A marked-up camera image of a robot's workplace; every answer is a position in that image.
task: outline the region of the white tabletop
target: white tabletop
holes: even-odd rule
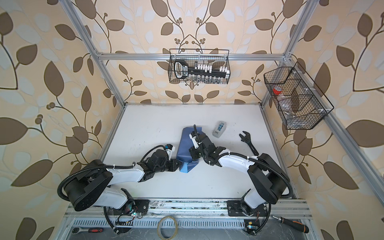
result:
[[[225,121],[227,129],[215,138],[212,132],[219,121]],[[139,162],[156,145],[172,144],[177,149],[183,128],[193,124],[201,126],[215,146],[251,156],[252,151],[239,137],[247,131],[259,154],[270,155],[280,165],[258,105],[128,105],[104,163]],[[254,187],[247,174],[210,166],[202,159],[188,173],[159,172],[145,182],[117,185],[133,197],[152,198],[240,198]]]

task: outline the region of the black wire basket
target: black wire basket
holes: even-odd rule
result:
[[[265,85],[287,130],[313,129],[334,106],[313,81],[309,87],[300,76],[301,69],[280,67],[264,74]],[[315,96],[325,97],[329,106],[324,106]]]
[[[170,83],[228,84],[231,76],[229,50],[173,48],[169,52]]]

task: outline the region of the blue fabric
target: blue fabric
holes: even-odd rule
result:
[[[201,127],[196,127],[199,134],[202,134]],[[185,127],[181,133],[181,139],[179,149],[177,150],[176,159],[183,162],[183,166],[180,168],[180,172],[189,172],[194,168],[199,160],[192,161],[192,157],[189,153],[189,149],[193,147],[193,142],[189,138],[189,134],[194,131],[193,127]]]

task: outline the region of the wallpaper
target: wallpaper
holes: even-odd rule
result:
[[[123,98],[134,103],[259,103],[266,87],[263,74],[275,68],[273,61],[230,62],[228,84],[169,82],[166,61],[115,61],[108,69]]]
[[[384,175],[384,2],[320,1],[298,42],[301,63]]]
[[[2,239],[53,237],[56,188],[97,158],[120,110],[62,7],[0,1]]]
[[[99,52],[283,53],[304,0],[73,0]]]
[[[324,240],[382,239],[384,208],[326,123],[289,131],[274,104],[265,109],[291,181]]]

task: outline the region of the wire basket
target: wire basket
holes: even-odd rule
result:
[[[173,48],[169,52],[170,83],[228,84],[231,76],[229,50]]]
[[[265,85],[287,130],[311,130],[334,109],[315,82],[314,87],[308,87],[299,69],[296,63],[294,67],[280,67],[264,74]],[[324,106],[314,91],[324,96],[331,107]]]

